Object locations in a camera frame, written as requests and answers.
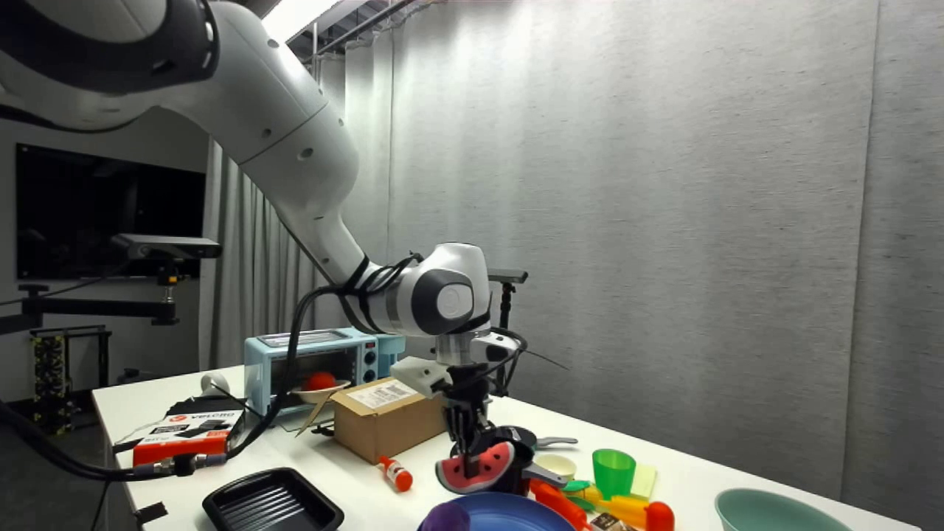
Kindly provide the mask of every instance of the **blue plate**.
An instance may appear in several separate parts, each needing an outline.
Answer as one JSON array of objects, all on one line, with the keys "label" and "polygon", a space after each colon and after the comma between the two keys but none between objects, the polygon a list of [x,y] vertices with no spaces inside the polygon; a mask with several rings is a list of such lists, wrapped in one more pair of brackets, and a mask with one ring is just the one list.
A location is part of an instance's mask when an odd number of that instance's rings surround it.
[{"label": "blue plate", "polygon": [[525,494],[474,493],[437,503],[418,531],[568,531],[568,524]]}]

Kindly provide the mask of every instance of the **cardboard box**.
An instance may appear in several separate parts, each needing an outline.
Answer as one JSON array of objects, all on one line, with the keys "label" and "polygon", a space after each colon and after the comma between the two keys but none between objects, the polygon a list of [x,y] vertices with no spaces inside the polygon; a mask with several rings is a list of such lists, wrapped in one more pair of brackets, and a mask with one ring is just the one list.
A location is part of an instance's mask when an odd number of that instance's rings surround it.
[{"label": "cardboard box", "polygon": [[332,398],[332,440],[369,463],[395,456],[446,431],[446,400],[395,376],[350,385]]}]

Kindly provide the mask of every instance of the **floor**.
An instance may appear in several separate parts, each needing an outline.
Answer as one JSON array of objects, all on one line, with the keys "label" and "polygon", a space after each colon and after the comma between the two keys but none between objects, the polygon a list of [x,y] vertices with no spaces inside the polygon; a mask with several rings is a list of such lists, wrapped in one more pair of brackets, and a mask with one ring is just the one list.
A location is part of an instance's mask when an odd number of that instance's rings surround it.
[{"label": "floor", "polygon": [[[106,451],[97,443],[95,416],[80,409],[74,428],[49,435],[64,453],[87,463],[106,466]],[[3,531],[41,531],[41,528],[92,528],[95,506],[99,500],[102,482],[74,476],[43,456],[38,456],[25,443],[15,435],[12,428],[0,423],[0,528]],[[126,509],[120,482],[108,487],[102,497],[97,531],[131,531],[134,516]]]}]

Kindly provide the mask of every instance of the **metal rod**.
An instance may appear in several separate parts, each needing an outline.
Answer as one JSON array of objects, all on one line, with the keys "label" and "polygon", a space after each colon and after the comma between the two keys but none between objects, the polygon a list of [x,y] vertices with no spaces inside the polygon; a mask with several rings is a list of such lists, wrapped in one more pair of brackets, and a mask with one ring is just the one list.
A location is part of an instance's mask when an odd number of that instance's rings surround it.
[{"label": "metal rod", "polygon": [[375,24],[385,19],[390,15],[401,12],[410,3],[412,0],[401,0],[401,3],[385,6],[384,12],[378,12],[369,19],[356,24],[350,32],[328,40],[319,56],[332,53],[336,47],[347,43],[350,38],[356,38],[359,32],[372,28]]}]

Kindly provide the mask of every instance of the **screen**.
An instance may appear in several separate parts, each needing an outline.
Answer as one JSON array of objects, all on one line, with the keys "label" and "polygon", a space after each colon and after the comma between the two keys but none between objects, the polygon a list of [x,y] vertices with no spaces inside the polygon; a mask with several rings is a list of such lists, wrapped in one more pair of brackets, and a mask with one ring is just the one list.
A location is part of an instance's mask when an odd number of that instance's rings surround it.
[{"label": "screen", "polygon": [[143,276],[168,255],[126,261],[115,233],[199,235],[198,171],[18,145],[18,280]]}]

